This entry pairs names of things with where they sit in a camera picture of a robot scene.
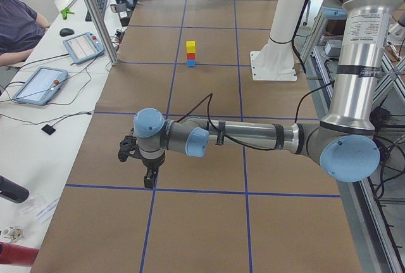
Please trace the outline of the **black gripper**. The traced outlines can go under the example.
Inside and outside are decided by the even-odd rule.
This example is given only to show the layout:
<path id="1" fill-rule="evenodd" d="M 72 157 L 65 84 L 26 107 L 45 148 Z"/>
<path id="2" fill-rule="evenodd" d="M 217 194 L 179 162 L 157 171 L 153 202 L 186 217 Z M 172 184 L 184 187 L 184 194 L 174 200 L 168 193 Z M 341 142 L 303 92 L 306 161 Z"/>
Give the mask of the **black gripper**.
<path id="1" fill-rule="evenodd" d="M 144 176 L 144 187 L 147 189 L 154 189 L 158 179 L 158 169 L 165 162 L 165 152 L 156 158 L 143 157 L 142 163 L 147 167 Z"/>

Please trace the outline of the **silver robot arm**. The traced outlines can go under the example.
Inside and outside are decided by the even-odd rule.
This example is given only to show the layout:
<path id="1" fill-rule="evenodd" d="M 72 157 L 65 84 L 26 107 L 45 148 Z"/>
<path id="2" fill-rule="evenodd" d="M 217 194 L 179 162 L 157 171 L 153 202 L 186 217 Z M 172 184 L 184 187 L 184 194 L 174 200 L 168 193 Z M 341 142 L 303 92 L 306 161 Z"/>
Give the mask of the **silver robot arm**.
<path id="1" fill-rule="evenodd" d="M 258 151 L 286 150 L 305 156 L 340 182 L 361 181 L 376 171 L 380 152 L 370 121 L 373 96 L 382 72 L 385 40 L 392 13 L 404 0 L 323 0 L 323 12 L 345 19 L 332 97 L 327 114 L 317 122 L 289 125 L 229 122 L 186 113 L 165 118 L 155 108 L 134 116 L 132 156 L 146 167 L 144 185 L 156 186 L 165 153 L 202 157 L 209 142 L 238 144 Z"/>

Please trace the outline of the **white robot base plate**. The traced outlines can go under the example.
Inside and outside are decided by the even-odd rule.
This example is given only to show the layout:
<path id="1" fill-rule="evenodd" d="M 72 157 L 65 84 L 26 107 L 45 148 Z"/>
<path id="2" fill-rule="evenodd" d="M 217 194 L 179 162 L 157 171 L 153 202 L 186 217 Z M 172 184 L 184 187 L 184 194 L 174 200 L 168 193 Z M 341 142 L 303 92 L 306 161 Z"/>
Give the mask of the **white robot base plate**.
<path id="1" fill-rule="evenodd" d="M 253 80 L 295 82 L 297 80 L 292 51 L 251 51 Z"/>

